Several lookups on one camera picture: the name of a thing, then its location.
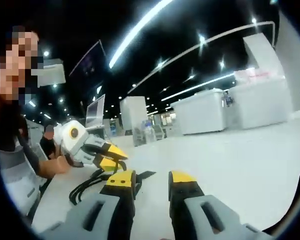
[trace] white table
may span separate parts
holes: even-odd
[[[131,240],[174,239],[169,217],[168,172],[196,177],[206,195],[236,211],[241,223],[266,229],[288,210],[300,176],[300,117],[258,129],[166,138],[127,151],[127,166],[137,173],[157,172],[142,183],[135,200]],[[88,179],[93,166],[73,168],[50,183],[33,227],[42,232],[64,221],[72,207],[71,190]],[[82,195],[98,193],[99,183]]]

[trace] black ceiling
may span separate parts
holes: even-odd
[[[206,39],[225,31],[251,24],[252,17],[258,22],[274,21],[278,33],[279,15],[276,5],[269,0],[173,0],[163,8],[133,39],[113,68],[108,64],[127,33],[160,0],[49,0],[45,3],[27,1],[29,9],[22,19],[13,24],[32,22],[49,58],[63,60],[66,83],[56,88],[44,86],[35,97],[36,107],[26,105],[23,113],[29,120],[45,120],[40,112],[47,113],[56,122],[63,122],[67,114],[83,118],[83,110],[92,102],[96,88],[102,85],[105,93],[105,118],[119,116],[119,96],[126,97],[132,84],[137,84],[162,61],[171,59],[199,43],[198,34]],[[16,5],[10,11],[18,12]],[[228,89],[233,78],[211,83],[161,102],[161,99],[184,89],[232,73],[248,66],[242,37],[263,32],[272,40],[270,26],[249,28],[217,39],[202,49],[196,49],[178,59],[137,87],[130,96],[149,97],[148,110],[164,112],[167,104],[193,95],[204,88]],[[83,55],[98,40],[90,56],[93,71],[84,74],[79,67],[69,76]],[[221,70],[219,62],[224,60]],[[191,72],[195,77],[188,80]]]

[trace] bottle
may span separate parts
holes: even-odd
[[[145,124],[144,136],[145,136],[145,142],[147,144],[155,142],[157,140],[156,133],[154,128],[152,127],[151,122],[147,122]]]

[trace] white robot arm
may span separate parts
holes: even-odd
[[[89,134],[86,128],[76,120],[56,126],[53,138],[64,152],[73,157],[74,161],[96,164],[105,171],[110,171],[113,166],[118,167],[117,161],[128,159],[121,149],[100,137]]]

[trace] monitor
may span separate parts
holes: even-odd
[[[103,125],[105,97],[103,94],[86,109],[85,127],[100,127]]]

